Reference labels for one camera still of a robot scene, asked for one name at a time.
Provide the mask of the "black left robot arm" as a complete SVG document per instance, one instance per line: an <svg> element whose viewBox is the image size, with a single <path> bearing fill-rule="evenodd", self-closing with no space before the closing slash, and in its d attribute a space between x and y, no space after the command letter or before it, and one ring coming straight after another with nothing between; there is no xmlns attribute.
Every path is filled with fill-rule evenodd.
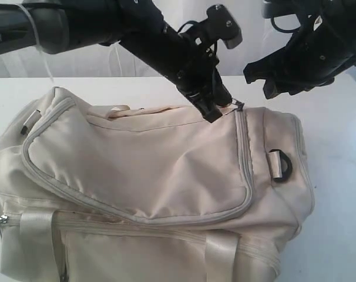
<svg viewBox="0 0 356 282"><path fill-rule="evenodd" d="M0 4L0 55L30 46L53 55L114 43L173 83L207 121L230 104L210 46L178 34L152 1Z"/></svg>

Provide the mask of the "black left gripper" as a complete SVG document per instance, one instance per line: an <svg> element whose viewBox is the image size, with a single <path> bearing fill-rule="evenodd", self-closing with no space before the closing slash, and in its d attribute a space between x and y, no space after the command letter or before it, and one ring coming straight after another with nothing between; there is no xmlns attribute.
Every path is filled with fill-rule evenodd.
<svg viewBox="0 0 356 282"><path fill-rule="evenodd" d="M222 117L217 106L233 99L216 70L217 41L225 32L210 18L187 23L191 27L181 33L162 19L134 21L130 52L174 83L206 121L215 122Z"/></svg>

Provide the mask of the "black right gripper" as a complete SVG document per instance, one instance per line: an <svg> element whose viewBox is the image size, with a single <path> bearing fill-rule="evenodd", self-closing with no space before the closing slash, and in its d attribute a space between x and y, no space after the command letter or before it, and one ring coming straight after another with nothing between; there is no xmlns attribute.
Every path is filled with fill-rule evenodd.
<svg viewBox="0 0 356 282"><path fill-rule="evenodd" d="M333 83L335 76L356 65L356 23L310 17L285 47L248 63L247 84L265 80L267 100L282 93L294 96Z"/></svg>

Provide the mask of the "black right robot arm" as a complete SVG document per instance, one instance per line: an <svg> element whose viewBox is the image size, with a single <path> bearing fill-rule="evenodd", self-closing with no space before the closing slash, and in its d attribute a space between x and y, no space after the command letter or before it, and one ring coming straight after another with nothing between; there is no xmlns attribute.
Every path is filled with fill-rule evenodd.
<svg viewBox="0 0 356 282"><path fill-rule="evenodd" d="M264 81L266 99L330 85L356 66L356 1L264 1L262 14L291 34L286 46L243 70L248 84Z"/></svg>

